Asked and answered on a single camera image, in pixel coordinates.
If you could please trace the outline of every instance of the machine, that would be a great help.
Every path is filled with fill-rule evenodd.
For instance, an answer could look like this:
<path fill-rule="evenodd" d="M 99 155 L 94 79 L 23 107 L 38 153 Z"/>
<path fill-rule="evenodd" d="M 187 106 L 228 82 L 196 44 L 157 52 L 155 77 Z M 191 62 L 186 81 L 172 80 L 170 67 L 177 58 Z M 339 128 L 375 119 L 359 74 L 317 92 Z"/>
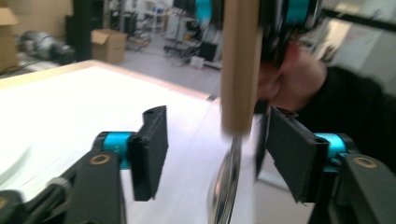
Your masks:
<path fill-rule="evenodd" d="M 256 175 L 268 150 L 295 201 L 315 204 L 309 223 L 392 223 L 396 178 L 385 164 L 361 155 L 343 134 L 313 134 L 297 115 L 281 108 L 267 114 L 266 102 L 256 104 L 260 63 L 282 64 L 290 40 L 320 23 L 321 1 L 218 0 L 214 8 L 221 10 L 212 22 L 224 35 L 221 122 L 233 143 L 220 167 L 209 223 L 232 219 L 241 139 L 253 111 L 262 114 Z"/>
<path fill-rule="evenodd" d="M 126 223 L 120 169 L 131 170 L 134 199 L 146 202 L 157 193 L 168 149 L 166 106 L 145 111 L 143 121 L 137 133 L 99 133 L 85 156 L 29 202 L 1 190 L 0 223 Z"/>
<path fill-rule="evenodd" d="M 21 36 L 23 51 L 39 60 L 53 61 L 60 65 L 76 60 L 75 50 L 44 32 L 28 31 Z"/>

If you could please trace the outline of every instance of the cable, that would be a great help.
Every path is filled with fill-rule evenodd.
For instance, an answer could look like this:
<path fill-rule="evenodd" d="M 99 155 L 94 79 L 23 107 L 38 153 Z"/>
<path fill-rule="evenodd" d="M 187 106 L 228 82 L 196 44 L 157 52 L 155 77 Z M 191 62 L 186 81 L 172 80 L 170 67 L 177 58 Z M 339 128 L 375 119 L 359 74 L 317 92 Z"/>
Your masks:
<path fill-rule="evenodd" d="M 36 61 L 36 62 L 33 62 L 33 63 L 27 63 L 27 64 L 24 64 L 24 65 L 21 65 L 21 66 L 18 66 L 18 65 L 10 66 L 10 67 L 4 69 L 2 72 L 0 72 L 0 76 L 2 76 L 2 75 L 12 75 L 15 72 L 21 71 L 25 67 L 28 67 L 28 66 L 30 66 L 32 64 L 35 64 L 35 63 L 41 63 L 41 62 L 43 62 L 43 61 L 40 60 L 40 61 Z M 8 72 L 8 70 L 10 70 L 12 68 L 18 68 L 18 69 Z"/>

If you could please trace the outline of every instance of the floor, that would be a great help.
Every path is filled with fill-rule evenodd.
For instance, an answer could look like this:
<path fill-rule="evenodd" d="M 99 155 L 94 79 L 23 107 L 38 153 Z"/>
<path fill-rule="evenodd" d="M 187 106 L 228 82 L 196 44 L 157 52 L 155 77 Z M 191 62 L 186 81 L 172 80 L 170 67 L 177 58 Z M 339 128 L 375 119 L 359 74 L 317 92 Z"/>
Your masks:
<path fill-rule="evenodd" d="M 139 51 L 127 50 L 124 62 L 118 65 L 190 89 L 220 95 L 219 69 L 192 68 L 175 53 L 165 53 L 163 47 L 167 45 L 173 45 L 173 42 L 165 40 L 161 34 L 154 34 L 148 47 Z"/>

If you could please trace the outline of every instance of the teal connector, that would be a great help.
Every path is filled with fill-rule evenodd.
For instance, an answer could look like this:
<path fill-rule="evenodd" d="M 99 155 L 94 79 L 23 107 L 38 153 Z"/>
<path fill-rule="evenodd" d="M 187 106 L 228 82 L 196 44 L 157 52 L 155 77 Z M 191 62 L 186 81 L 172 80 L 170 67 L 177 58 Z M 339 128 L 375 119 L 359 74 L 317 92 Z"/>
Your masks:
<path fill-rule="evenodd" d="M 128 139 L 134 134 L 131 132 L 111 132 L 106 136 L 105 142 L 103 143 L 104 150 L 111 150 L 119 154 L 120 156 L 120 169 L 128 170 L 129 164 L 126 158 L 128 150 Z"/>
<path fill-rule="evenodd" d="M 309 0 L 289 0 L 289 11 L 286 18 L 286 24 L 305 22 L 308 8 Z"/>
<path fill-rule="evenodd" d="M 341 163 L 337 155 L 347 154 L 347 147 L 343 139 L 335 133 L 315 133 L 317 137 L 326 139 L 329 142 L 327 151 L 328 165 L 325 167 L 325 172 L 337 172 L 336 163 Z"/>

